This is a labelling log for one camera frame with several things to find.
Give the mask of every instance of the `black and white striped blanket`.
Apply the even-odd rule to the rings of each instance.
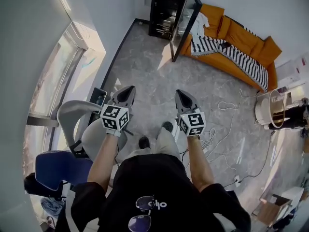
[[[263,91],[268,89],[267,69],[252,57],[241,52],[225,40],[209,36],[199,36],[199,43],[191,41],[191,55],[203,56],[219,52],[235,63],[247,76],[257,83]]]

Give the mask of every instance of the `black shoe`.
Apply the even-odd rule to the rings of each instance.
[[[173,124],[170,123],[169,121],[164,122],[162,127],[164,127],[170,133],[172,133],[172,131],[173,131]]]
[[[140,149],[150,148],[150,143],[149,143],[148,137],[143,136],[143,137],[140,138],[139,147],[140,147]]]

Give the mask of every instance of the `marble floor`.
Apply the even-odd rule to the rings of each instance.
[[[216,147],[208,157],[209,161],[217,159],[211,163],[216,182],[223,186],[234,182],[235,170],[227,166],[223,153],[228,165],[236,169],[240,179],[247,175],[256,175],[262,169],[271,131],[255,125],[256,98],[241,99],[239,94],[241,88],[244,97],[255,96],[256,89],[192,58],[179,56],[173,63],[170,59],[169,41],[148,36],[148,26],[138,23],[133,26],[125,40],[104,89],[110,93],[128,85],[134,85],[137,90],[132,107],[134,116],[128,125],[134,136],[128,136],[128,143],[119,152],[119,161],[138,147],[138,139],[142,135],[147,135],[154,147],[162,122],[173,122],[177,114],[174,95],[175,90],[182,89],[199,101],[206,117],[206,131],[215,131],[212,145],[207,147],[206,155]],[[235,104],[237,110],[220,110],[220,101]],[[300,165],[304,142],[299,137],[299,132],[286,130],[283,137],[279,134],[280,132],[276,132],[271,137],[267,163],[261,174],[256,178],[246,178],[238,188],[234,184],[226,188],[236,192],[241,204],[249,213],[259,204],[264,190],[285,191],[285,188],[296,185],[307,172],[307,159]],[[206,133],[201,139],[208,141],[210,134]],[[273,146],[278,143],[281,156],[277,160],[280,163],[277,164],[279,167],[273,176],[270,176],[269,159]],[[187,148],[186,137],[182,132],[177,145],[180,152]],[[241,148],[242,161],[236,164]],[[188,165],[188,154],[184,156],[183,164]],[[264,229],[263,225],[253,222],[253,231]]]

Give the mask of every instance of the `window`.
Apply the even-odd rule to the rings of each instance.
[[[24,177],[34,172],[36,156],[50,149],[54,129],[58,126],[57,110],[83,53],[65,31],[45,64],[33,93],[25,128]]]

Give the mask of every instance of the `blue chair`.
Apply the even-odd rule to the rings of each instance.
[[[75,186],[87,182],[92,163],[65,150],[43,152],[35,160],[35,178],[51,190],[57,190],[63,180]]]

